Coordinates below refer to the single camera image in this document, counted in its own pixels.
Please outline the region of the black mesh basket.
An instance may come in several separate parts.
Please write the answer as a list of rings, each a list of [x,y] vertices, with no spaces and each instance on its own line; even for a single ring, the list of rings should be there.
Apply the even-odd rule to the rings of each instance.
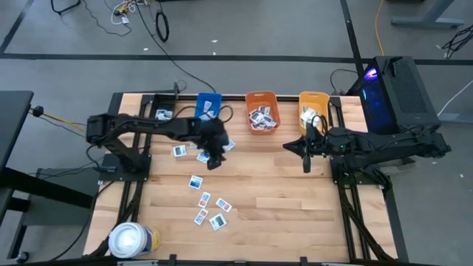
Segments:
[[[167,121],[164,118],[164,116],[161,117],[160,119],[155,118],[155,115],[158,109],[166,109],[166,110],[172,111],[173,117],[174,117],[176,102],[177,102],[176,95],[156,94],[152,100],[152,106],[151,106],[149,118],[152,118],[158,121]]]

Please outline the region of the blue plastic bin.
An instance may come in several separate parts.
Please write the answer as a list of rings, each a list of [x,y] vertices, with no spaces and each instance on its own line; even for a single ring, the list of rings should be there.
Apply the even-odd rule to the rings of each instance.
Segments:
[[[208,112],[213,111],[214,118],[216,118],[220,113],[220,106],[222,103],[222,96],[221,94],[217,93],[201,92],[200,94],[198,94],[194,116],[200,118],[201,115],[204,115],[206,113],[203,111],[205,101],[211,102],[211,107]]]

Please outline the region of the orange plastic bin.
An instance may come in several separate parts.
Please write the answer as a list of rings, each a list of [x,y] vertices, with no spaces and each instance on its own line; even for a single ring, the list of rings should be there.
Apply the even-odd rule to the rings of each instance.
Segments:
[[[277,128],[273,129],[273,130],[253,130],[250,125],[252,123],[254,123],[252,120],[251,120],[251,117],[248,116],[248,125],[249,125],[249,128],[250,128],[250,132],[252,134],[256,134],[256,135],[267,135],[267,134],[273,134],[277,129],[278,127],[281,125],[281,120],[280,120],[280,116],[279,116],[279,109],[278,109],[278,102],[277,102],[277,99],[276,99],[276,95],[271,92],[271,91],[262,91],[262,92],[250,92],[248,93],[246,96],[245,96],[245,103],[246,103],[246,107],[247,107],[247,116],[248,116],[248,113],[254,109],[258,109],[260,106],[269,106],[270,107],[270,115],[265,115],[265,114],[262,114],[264,116],[271,116],[276,122],[277,122]],[[265,123],[264,121],[262,121],[261,123],[254,123],[256,125],[259,125],[259,124],[265,124],[266,126],[269,126],[270,124],[269,123]]]

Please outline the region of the black desk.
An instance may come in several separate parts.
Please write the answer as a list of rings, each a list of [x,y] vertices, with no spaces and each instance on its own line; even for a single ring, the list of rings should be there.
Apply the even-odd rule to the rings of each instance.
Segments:
[[[31,91],[0,91],[0,225],[8,210],[26,213],[30,207],[29,199],[13,196],[15,191],[88,210],[95,204],[95,196],[6,167],[32,99]]]

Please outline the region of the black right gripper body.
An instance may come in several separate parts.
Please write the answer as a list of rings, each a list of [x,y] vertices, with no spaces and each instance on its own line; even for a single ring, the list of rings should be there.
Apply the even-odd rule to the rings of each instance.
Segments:
[[[309,137],[306,135],[304,137],[304,148],[303,148],[303,157],[302,165],[303,172],[309,173],[311,171],[311,157],[313,155],[322,155],[325,157],[327,153],[327,138],[322,137]]]

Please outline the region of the yellow plastic bin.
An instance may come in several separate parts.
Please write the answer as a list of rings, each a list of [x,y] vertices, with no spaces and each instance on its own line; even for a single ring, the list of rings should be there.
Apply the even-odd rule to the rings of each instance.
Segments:
[[[299,95],[299,131],[302,135],[306,135],[306,129],[303,129],[301,126],[301,112],[303,106],[309,106],[313,109],[318,109],[321,114],[320,117],[324,117],[326,120],[329,118],[329,108],[328,104],[330,101],[330,96],[323,92],[302,92]],[[318,130],[321,130],[321,122],[317,123]]]

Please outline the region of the black floor stand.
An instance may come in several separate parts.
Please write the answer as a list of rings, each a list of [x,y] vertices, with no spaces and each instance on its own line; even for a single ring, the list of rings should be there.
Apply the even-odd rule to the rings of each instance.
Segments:
[[[81,0],[77,0],[76,3],[74,3],[74,4],[72,4],[72,5],[68,6],[68,7],[65,7],[65,8],[62,9],[62,10],[57,10],[57,9],[55,8],[55,3],[54,3],[54,1],[55,1],[55,0],[50,0],[51,9],[52,9],[52,11],[53,11],[54,13],[56,13],[56,14],[58,14],[58,15],[60,15],[60,16],[62,16],[63,13],[69,12],[70,10],[72,10],[72,9],[74,9],[74,8],[76,8],[76,7],[78,7],[78,6],[81,4],[81,2],[82,2]]]

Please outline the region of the grey desk leg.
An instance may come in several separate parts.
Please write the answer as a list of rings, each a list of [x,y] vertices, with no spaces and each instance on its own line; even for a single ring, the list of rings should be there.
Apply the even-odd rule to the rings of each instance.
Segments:
[[[431,9],[421,17],[397,16],[391,19],[391,25],[399,27],[457,29],[466,22],[459,18],[443,18],[442,14],[454,0],[437,0]]]

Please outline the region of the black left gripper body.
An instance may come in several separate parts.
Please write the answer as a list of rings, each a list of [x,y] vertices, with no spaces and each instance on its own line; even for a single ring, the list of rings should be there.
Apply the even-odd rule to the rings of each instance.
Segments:
[[[200,124],[197,146],[208,154],[207,169],[214,170],[226,161],[224,146],[229,144],[227,131],[221,120],[208,120]]]

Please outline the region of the grey desk foot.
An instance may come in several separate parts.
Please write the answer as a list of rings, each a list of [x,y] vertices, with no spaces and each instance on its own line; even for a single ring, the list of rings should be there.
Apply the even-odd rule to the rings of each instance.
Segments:
[[[442,113],[438,116],[442,123],[468,123],[473,124],[473,115],[462,115],[460,113]]]

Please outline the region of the white canister with yellow label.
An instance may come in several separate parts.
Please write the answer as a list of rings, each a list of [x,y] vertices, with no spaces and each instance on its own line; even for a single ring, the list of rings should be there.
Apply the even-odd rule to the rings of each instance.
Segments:
[[[120,259],[146,255],[159,245],[159,231],[136,222],[119,224],[110,232],[108,239],[111,254]]]

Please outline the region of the black computer tower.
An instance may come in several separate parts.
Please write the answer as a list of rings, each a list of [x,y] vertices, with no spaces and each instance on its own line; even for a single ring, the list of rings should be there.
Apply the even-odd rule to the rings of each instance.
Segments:
[[[347,95],[358,96],[369,132],[438,129],[440,120],[410,56],[376,56]]]

